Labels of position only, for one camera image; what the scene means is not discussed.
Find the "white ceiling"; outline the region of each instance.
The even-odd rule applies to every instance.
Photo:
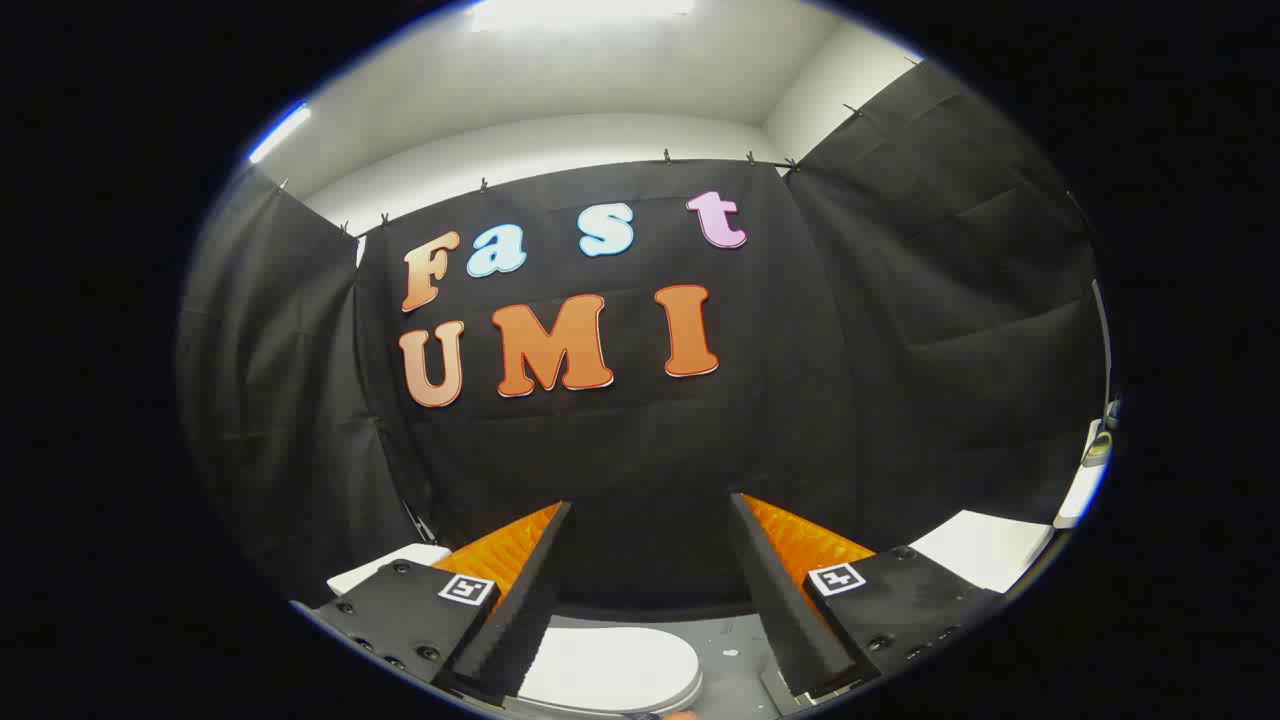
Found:
[[[260,167],[306,197],[424,142],[532,118],[662,113],[759,127],[845,22],[796,0],[695,0],[689,15],[577,31],[474,32],[472,19],[421,23],[306,99],[310,119]]]

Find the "orange letter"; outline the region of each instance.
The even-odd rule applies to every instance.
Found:
[[[707,332],[703,329],[703,301],[707,288],[700,284],[673,284],[653,293],[653,299],[667,309],[667,327],[671,329],[671,360],[667,374],[673,378],[705,375],[719,368],[719,359],[707,350]]]
[[[435,337],[444,346],[444,382],[433,386],[426,379],[426,331],[412,331],[401,336],[401,350],[404,351],[404,382],[413,401],[424,407],[444,407],[458,398],[462,392],[462,361],[458,357],[458,336],[462,323],[451,320],[435,328]]]
[[[408,263],[408,293],[401,310],[408,313],[435,300],[440,288],[431,284],[431,278],[440,279],[448,269],[449,259],[445,250],[456,250],[462,238],[458,233],[449,231],[440,237],[408,251],[404,261]]]
[[[527,305],[508,305],[495,310],[493,324],[502,332],[503,378],[498,395],[522,397],[534,392],[534,383],[525,374],[525,363],[532,368],[543,389],[556,387],[561,361],[568,355],[564,372],[566,389],[591,389],[613,382],[613,372],[604,366],[600,351],[599,295],[575,295],[561,305],[552,333]]]

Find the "pink letter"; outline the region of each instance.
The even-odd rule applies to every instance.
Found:
[[[737,213],[737,205],[728,200],[721,200],[719,193],[709,190],[690,200],[685,208],[698,213],[698,222],[703,225],[703,237],[716,247],[737,247],[746,242],[746,233],[728,228],[728,218],[724,213]]]

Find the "ceiling light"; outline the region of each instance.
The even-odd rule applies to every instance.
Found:
[[[515,29],[529,27],[579,27],[604,20],[631,20],[687,15],[694,0],[640,0],[607,3],[602,0],[484,0],[467,9],[471,29]]]
[[[275,128],[270,133],[268,133],[268,136],[262,140],[262,142],[257,143],[257,147],[255,147],[253,152],[250,154],[248,161],[257,163],[259,160],[265,158],[268,152],[274,150],[275,146],[279,145],[280,141],[283,141],[285,137],[288,137],[291,132],[298,129],[298,126],[306,122],[306,119],[310,117],[311,117],[311,108],[307,108],[305,102],[294,108],[293,111],[288,114],[288,117],[280,120],[280,124],[275,126]]]

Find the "black curtain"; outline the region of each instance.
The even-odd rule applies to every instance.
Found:
[[[737,249],[685,204],[737,204]],[[590,258],[577,217],[634,211],[632,245]],[[472,278],[471,242],[513,223],[527,259]],[[462,241],[411,313],[404,255]],[[183,304],[180,383],[215,505],[262,571],[319,603],[324,579],[419,541],[451,547],[557,500],[580,541],[563,611],[634,620],[749,611],[727,542],[742,491],[873,550],[960,509],[1047,523],[1091,419],[1103,351],[1092,254],[1065,186],[998,111],[929,63],[831,133],[796,172],[690,160],[552,173],[472,192],[351,238],[243,176],[212,213]],[[671,378],[653,293],[701,284],[719,368]],[[494,310],[550,329],[605,306],[614,382],[500,397]],[[462,320],[462,392],[408,396],[398,338]]]
[[[740,249],[712,246],[685,204],[708,190],[737,204]],[[632,245],[591,258],[579,249],[588,206],[626,202]],[[527,259],[472,278],[472,241],[498,224],[524,231]],[[435,281],[439,296],[401,311],[404,255],[449,231],[462,242]],[[851,502],[849,374],[836,306],[804,220],[769,165],[628,163],[504,183],[401,217],[369,233],[358,273],[361,366],[369,400],[411,442],[396,465],[429,488],[429,524],[457,546],[557,500],[572,500],[579,542],[567,611],[745,611],[726,537],[727,496],[792,500],[817,521],[846,527]],[[672,378],[667,318],[654,292],[708,290],[707,375]],[[548,331],[573,295],[604,299],[600,345],[613,384],[498,393],[502,342],[494,310],[529,305]],[[462,392],[425,409],[408,395],[401,334],[462,320]],[[440,343],[428,375],[443,378]]]
[[[256,569],[319,605],[417,541],[355,365],[355,242],[250,168],[196,247],[175,357],[193,460]]]
[[[1062,178],[932,63],[805,156],[787,187],[840,307],[858,542],[964,507],[1050,523],[1103,413],[1087,228]]]

